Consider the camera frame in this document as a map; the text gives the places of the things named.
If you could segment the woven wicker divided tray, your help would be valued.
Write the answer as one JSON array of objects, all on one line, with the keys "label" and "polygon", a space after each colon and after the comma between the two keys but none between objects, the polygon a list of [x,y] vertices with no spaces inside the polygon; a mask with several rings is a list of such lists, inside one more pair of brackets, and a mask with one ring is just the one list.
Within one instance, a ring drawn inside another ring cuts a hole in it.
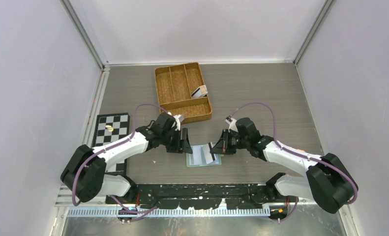
[{"label": "woven wicker divided tray", "polygon": [[198,62],[159,67],[154,74],[161,108],[173,115],[183,115],[183,124],[211,119],[212,107],[208,96],[192,96],[205,85]]}]

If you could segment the green card holder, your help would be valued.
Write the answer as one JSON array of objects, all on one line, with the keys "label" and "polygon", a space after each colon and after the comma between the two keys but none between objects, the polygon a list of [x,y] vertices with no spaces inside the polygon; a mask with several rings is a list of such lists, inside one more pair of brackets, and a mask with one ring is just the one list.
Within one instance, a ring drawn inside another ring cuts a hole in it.
[{"label": "green card holder", "polygon": [[202,165],[190,166],[190,165],[189,165],[189,160],[188,160],[188,158],[189,158],[189,153],[187,153],[187,154],[186,154],[186,166],[189,167],[189,168],[191,168],[191,167],[204,167],[204,166],[217,166],[217,165],[221,165],[221,164],[222,164],[221,157],[222,157],[223,155],[221,155],[221,154],[216,154],[216,155],[219,157],[219,161],[218,161],[217,164],[207,165],[207,164],[202,163]]}]

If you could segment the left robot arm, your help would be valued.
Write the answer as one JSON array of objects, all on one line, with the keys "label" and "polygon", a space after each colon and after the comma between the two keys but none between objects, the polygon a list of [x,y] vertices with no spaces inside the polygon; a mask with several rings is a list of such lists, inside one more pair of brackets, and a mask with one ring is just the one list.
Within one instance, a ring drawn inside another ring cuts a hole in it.
[{"label": "left robot arm", "polygon": [[132,203],[137,191],[131,181],[121,175],[108,174],[116,164],[137,154],[163,145],[170,153],[192,153],[188,129],[182,128],[183,115],[161,113],[149,126],[140,126],[130,135],[112,143],[76,148],[60,179],[71,191],[75,206],[96,196],[115,196],[124,203]]}]

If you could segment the stack of cards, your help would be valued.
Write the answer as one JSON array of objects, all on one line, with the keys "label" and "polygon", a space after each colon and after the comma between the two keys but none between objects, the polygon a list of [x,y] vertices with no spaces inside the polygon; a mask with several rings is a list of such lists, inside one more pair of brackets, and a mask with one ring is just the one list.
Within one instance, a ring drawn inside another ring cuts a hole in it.
[{"label": "stack of cards", "polygon": [[208,94],[207,86],[201,85],[191,93],[191,98],[192,99],[201,98],[201,97],[205,97],[207,94]]}]

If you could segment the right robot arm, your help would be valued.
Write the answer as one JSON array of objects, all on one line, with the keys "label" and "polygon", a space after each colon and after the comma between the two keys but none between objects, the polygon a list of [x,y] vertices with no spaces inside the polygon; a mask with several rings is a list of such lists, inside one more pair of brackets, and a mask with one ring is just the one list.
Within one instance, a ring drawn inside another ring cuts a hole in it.
[{"label": "right robot arm", "polygon": [[210,147],[213,154],[232,155],[245,149],[255,158],[282,165],[298,177],[277,173],[266,182],[265,195],[273,202],[294,196],[313,200],[328,213],[336,213],[343,205],[356,200],[358,185],[340,159],[328,153],[310,154],[287,146],[274,137],[262,135],[250,118],[227,117],[217,143]]}]

